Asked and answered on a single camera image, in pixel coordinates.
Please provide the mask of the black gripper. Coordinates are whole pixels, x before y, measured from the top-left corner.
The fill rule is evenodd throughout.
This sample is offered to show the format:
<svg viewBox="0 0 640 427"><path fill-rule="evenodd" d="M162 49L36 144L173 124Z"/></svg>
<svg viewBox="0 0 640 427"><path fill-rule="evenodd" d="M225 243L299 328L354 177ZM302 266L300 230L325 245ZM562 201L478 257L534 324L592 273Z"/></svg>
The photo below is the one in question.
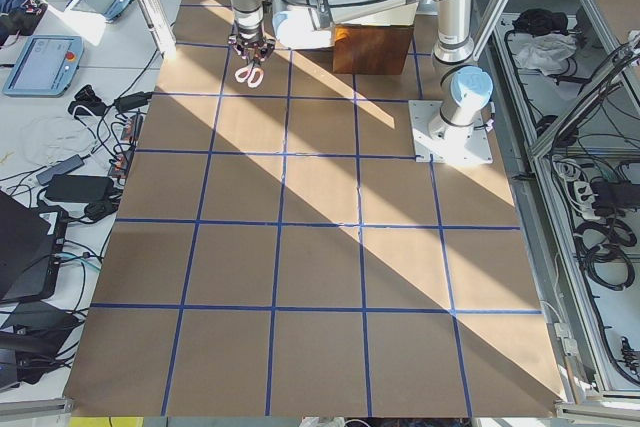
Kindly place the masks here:
<svg viewBox="0 0 640 427"><path fill-rule="evenodd" d="M228 44L239 57L247 61L265 61L274 52L274 40L264 37L248 40L239 34L231 34Z"/></svg>

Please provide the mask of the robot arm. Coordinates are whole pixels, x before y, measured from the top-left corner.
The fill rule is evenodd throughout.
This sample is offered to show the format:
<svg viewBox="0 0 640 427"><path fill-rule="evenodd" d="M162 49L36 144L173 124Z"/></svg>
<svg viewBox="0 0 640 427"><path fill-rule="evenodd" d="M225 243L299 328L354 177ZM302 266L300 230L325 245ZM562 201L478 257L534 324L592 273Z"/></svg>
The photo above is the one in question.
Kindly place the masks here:
<svg viewBox="0 0 640 427"><path fill-rule="evenodd" d="M235 73L250 88L263 79L263 62L276 44L292 50L327 46L323 35L356 18L422 0L230 0L235 32L230 45L245 60ZM479 112L488 104L493 83L477 67L470 36L471 0L433 0L438 31L433 48L434 68L441 75L443 101L428 124L437 141L466 139Z"/></svg>

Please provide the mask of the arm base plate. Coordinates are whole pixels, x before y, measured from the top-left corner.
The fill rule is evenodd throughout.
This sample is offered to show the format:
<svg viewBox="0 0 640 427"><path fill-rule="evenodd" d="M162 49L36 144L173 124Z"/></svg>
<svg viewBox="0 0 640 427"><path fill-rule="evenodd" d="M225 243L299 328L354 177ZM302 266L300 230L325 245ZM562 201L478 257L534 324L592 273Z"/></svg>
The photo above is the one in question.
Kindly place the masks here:
<svg viewBox="0 0 640 427"><path fill-rule="evenodd" d="M441 104L437 100L408 102L415 160L457 167L491 164L482 114L476 112L468 126L454 127L441 122Z"/></svg>

